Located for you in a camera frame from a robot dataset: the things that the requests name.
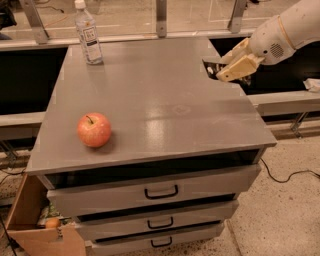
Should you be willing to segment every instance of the plastic bottle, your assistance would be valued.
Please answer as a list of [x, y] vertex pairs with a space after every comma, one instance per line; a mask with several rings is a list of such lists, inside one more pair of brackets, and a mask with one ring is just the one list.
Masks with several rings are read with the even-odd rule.
[[75, 23], [86, 62], [88, 64], [101, 63], [102, 53], [97, 36], [95, 20], [86, 9], [84, 0], [76, 0], [75, 7], [77, 9]]

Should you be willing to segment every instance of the terrazzo floor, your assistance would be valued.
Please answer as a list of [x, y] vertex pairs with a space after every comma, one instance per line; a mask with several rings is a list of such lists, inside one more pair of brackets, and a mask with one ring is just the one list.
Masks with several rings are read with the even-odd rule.
[[[301, 139], [289, 126], [268, 125], [278, 140], [277, 146], [263, 156], [271, 174], [285, 180], [295, 171], [320, 173], [320, 121], [303, 123]], [[250, 190], [239, 196], [239, 208], [225, 221], [219, 237], [121, 256], [320, 256], [320, 180], [310, 174], [297, 174], [287, 183], [277, 183], [260, 164], [262, 171]], [[19, 180], [8, 178], [0, 186], [0, 195], [14, 195]], [[8, 210], [0, 208], [4, 219]], [[26, 255], [21, 249], [16, 251], [17, 255]], [[0, 239], [0, 252], [13, 255], [5, 237]], [[87, 254], [94, 255], [90, 248]]]

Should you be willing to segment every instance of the drawer front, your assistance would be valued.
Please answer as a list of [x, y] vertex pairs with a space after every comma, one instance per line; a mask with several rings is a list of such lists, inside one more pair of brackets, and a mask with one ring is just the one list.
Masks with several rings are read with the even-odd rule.
[[63, 216], [81, 216], [247, 191], [259, 171], [259, 165], [249, 165], [142, 179], [137, 185], [50, 190], [47, 196]]
[[97, 256], [115, 255], [137, 250], [166, 247], [195, 240], [208, 239], [219, 236], [222, 230], [223, 224], [208, 225], [201, 228], [180, 230], [178, 232], [165, 232], [158, 235], [153, 234], [141, 237], [141, 239], [134, 238], [130, 241], [126, 241], [124, 239], [107, 243], [94, 243], [92, 245], [92, 250]]
[[116, 221], [112, 219], [87, 221], [77, 224], [76, 229], [84, 240], [124, 236], [224, 220], [232, 217], [238, 205], [238, 201], [234, 200], [138, 214]]

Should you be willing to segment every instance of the black cable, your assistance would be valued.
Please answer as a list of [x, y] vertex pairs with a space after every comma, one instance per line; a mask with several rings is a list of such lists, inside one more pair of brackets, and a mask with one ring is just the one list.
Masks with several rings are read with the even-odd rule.
[[40, 1], [35, 1], [35, 4], [47, 4], [49, 3], [51, 0], [47, 0], [47, 1], [43, 1], [43, 2], [40, 2]]
[[250, 3], [258, 5], [263, 2], [270, 2], [271, 0], [249, 0]]
[[2, 220], [2, 216], [1, 216], [1, 215], [0, 215], [0, 222], [1, 222], [1, 225], [2, 225], [2, 227], [3, 227], [3, 229], [4, 229], [4, 233], [6, 234], [6, 237], [7, 237], [8, 241], [9, 241], [11, 250], [12, 250], [14, 256], [17, 256], [16, 251], [15, 251], [14, 248], [13, 248], [12, 240], [11, 240], [11, 238], [9, 237], [9, 234], [8, 234], [8, 232], [7, 232], [6, 226], [4, 225], [4, 222], [3, 222], [3, 220]]
[[5, 170], [3, 170], [3, 169], [0, 169], [0, 171], [7, 174], [7, 175], [0, 181], [0, 186], [1, 186], [2, 183], [5, 181], [5, 179], [8, 178], [9, 176], [16, 176], [16, 175], [23, 174], [24, 171], [25, 171], [25, 168], [24, 168], [21, 172], [14, 172], [14, 173], [7, 172], [7, 171], [5, 171]]
[[55, 8], [55, 7], [51, 6], [51, 5], [49, 5], [49, 6], [41, 6], [41, 7], [40, 7], [40, 6], [37, 6], [37, 8], [42, 8], [42, 9], [44, 9], [44, 8], [51, 8], [51, 9], [53, 9], [53, 10], [55, 10], [55, 11], [59, 11], [59, 12], [61, 12], [61, 13], [64, 13], [64, 10]]
[[298, 171], [298, 172], [293, 172], [289, 175], [288, 179], [286, 180], [277, 180], [276, 178], [274, 178], [271, 173], [270, 173], [270, 169], [269, 169], [269, 166], [267, 165], [267, 163], [261, 158], [261, 161], [263, 162], [263, 164], [265, 165], [266, 169], [267, 169], [267, 172], [270, 176], [271, 179], [273, 179], [274, 181], [278, 182], [278, 183], [286, 183], [288, 182], [291, 177], [295, 174], [298, 174], [298, 173], [311, 173], [312, 175], [314, 175], [315, 177], [317, 177], [318, 179], [320, 179], [320, 174], [318, 173], [315, 173], [314, 171], [311, 171], [311, 170], [305, 170], [305, 171]]

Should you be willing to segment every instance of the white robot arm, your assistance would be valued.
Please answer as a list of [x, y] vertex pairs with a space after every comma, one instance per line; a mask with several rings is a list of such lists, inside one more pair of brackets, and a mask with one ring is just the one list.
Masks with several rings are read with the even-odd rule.
[[320, 0], [301, 0], [260, 25], [221, 58], [226, 66], [216, 76], [232, 81], [256, 72], [260, 64], [274, 65], [296, 50], [320, 41]]

